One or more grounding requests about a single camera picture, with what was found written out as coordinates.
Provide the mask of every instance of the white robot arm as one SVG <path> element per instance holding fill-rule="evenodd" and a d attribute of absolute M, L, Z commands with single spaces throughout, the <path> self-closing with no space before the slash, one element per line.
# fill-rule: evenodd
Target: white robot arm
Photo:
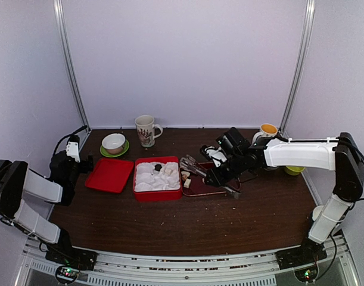
<path fill-rule="evenodd" d="M 203 146 L 200 150 L 214 162 L 205 174 L 207 185 L 225 186 L 245 171 L 267 167 L 304 166 L 335 171 L 334 190 L 326 204 L 313 212 L 314 223 L 301 246 L 277 252 L 281 269 L 313 262 L 315 256 L 323 254 L 323 242 L 362 196 L 364 162 L 349 133 L 318 140 L 293 140 L 278 135 L 257 138 L 251 144 L 231 128 L 216 141 L 219 148 Z"/>

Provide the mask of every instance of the red container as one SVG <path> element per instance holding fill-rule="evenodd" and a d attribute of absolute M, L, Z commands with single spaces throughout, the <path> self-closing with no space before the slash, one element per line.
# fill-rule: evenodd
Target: red container
<path fill-rule="evenodd" d="M 137 161 L 135 161 L 134 184 L 133 184 L 133 193 L 137 201 L 173 201 L 180 199 L 182 197 L 182 185 L 179 189 L 171 189 L 165 191 L 151 191 L 151 192 L 134 191 L 137 165 L 141 163 L 151 163 L 151 162 L 159 162 L 163 164 L 166 164 L 168 162 L 175 162 L 179 164 L 179 159 L 175 156 L 137 159 Z"/>

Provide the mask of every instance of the mug handle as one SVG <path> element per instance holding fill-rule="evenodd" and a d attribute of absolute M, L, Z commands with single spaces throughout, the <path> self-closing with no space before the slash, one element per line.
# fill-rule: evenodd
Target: mug handle
<path fill-rule="evenodd" d="M 263 131 L 257 132 L 252 139 L 252 144 L 258 139 L 258 137 L 264 135 L 265 133 Z"/>
<path fill-rule="evenodd" d="M 154 135 L 154 139 L 158 138 L 163 133 L 163 128 L 159 124 L 153 124 L 153 128 L 158 128 L 160 130 L 160 133 L 158 135 Z"/>

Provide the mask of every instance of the green plate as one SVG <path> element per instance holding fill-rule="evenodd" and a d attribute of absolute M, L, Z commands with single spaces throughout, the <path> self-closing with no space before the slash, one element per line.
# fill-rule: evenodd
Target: green plate
<path fill-rule="evenodd" d="M 126 140 L 126 141 L 125 141 L 125 147 L 123 147 L 123 151 L 122 151 L 121 153 L 114 154 L 114 155 L 109 154 L 109 153 L 106 151 L 106 149 L 105 149 L 104 147 L 102 147 L 102 146 L 99 148 L 99 151 L 100 151 L 101 155 L 102 155 L 102 156 L 104 156 L 104 157 L 107 157 L 107 158 L 116 158 L 116 157 L 120 157 L 120 156 L 122 156 L 124 153 L 126 153 L 126 152 L 128 151 L 128 149 L 129 149 L 129 147 L 130 147 L 129 141 L 128 141 L 128 140 Z"/>

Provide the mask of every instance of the metal tongs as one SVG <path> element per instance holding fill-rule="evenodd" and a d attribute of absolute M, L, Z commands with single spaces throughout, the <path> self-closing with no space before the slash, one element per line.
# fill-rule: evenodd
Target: metal tongs
<path fill-rule="evenodd" d="M 180 165 L 183 170 L 192 172 L 203 178 L 206 178 L 207 176 L 207 169 L 199 165 L 199 163 L 196 162 L 196 159 L 191 157 L 190 155 L 186 155 L 186 157 L 181 158 Z M 239 191 L 232 189 L 229 186 L 221 186 L 221 187 L 224 188 L 228 194 L 230 194 L 236 199 L 239 198 L 241 195 Z"/>

